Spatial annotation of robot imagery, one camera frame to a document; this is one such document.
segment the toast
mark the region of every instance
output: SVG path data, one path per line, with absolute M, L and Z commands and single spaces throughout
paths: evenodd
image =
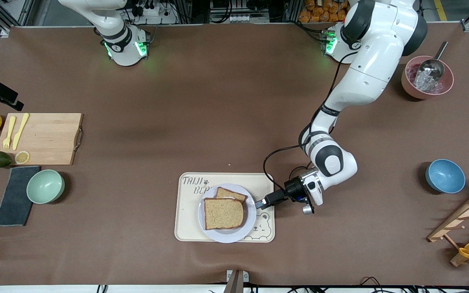
M 205 229 L 233 229 L 243 223 L 243 206 L 235 199 L 204 199 Z
M 247 199 L 247 195 L 243 195 L 243 194 L 235 192 L 235 191 L 230 191 L 229 189 L 218 187 L 216 189 L 216 198 L 218 198 L 218 199 L 221 199 L 221 198 L 235 198 L 236 200 L 240 201 L 241 203 L 244 203 L 245 200 Z

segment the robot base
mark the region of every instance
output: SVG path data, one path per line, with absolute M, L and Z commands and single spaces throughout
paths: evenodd
M 132 32 L 132 37 L 128 45 L 124 47 L 124 50 L 122 52 L 115 52 L 108 49 L 110 59 L 121 66 L 131 66 L 136 64 L 140 59 L 147 59 L 149 53 L 151 35 L 136 26 L 128 25 L 128 28 Z

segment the tray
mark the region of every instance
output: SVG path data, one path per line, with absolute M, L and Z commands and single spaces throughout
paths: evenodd
M 199 226 L 198 204 L 206 191 L 222 183 L 238 184 L 246 188 L 255 201 L 274 191 L 272 182 L 263 173 L 193 173 L 187 172 L 178 180 L 175 237 L 180 241 L 213 242 Z M 257 210 L 254 229 L 239 242 L 269 243 L 275 237 L 274 207 Z

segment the pink bowl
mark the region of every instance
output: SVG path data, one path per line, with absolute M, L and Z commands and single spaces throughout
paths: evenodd
M 441 62 L 443 62 L 443 64 L 445 65 L 445 74 L 443 74 L 443 77 L 441 77 L 441 79 L 438 82 L 438 84 L 441 83 L 443 88 L 438 93 L 425 93 L 417 89 L 413 85 L 413 83 L 409 81 L 408 72 L 413 72 L 413 69 L 415 67 L 418 68 L 419 65 L 421 65 L 421 63 L 431 58 L 433 57 L 430 57 L 430 56 L 415 57 L 415 58 L 412 58 L 410 61 L 408 61 L 408 63 L 404 67 L 403 74 L 401 75 L 401 84 L 403 85 L 403 89 L 414 98 L 420 98 L 421 100 L 424 100 L 427 98 L 433 98 L 434 96 L 443 95 L 449 92 L 452 86 L 454 85 L 454 73 L 452 72 L 448 64 L 444 63 L 443 61 Z

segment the yellow plastic knife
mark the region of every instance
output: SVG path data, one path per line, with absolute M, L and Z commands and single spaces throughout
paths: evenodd
M 19 126 L 19 131 L 13 137 L 13 143 L 12 143 L 13 150 L 17 149 L 17 143 L 19 143 L 19 138 L 21 137 L 21 134 L 23 133 L 23 128 L 26 122 L 28 121 L 28 117 L 30 117 L 30 114 L 28 113 L 25 113 L 23 115 L 23 119 L 21 120 L 21 126 Z

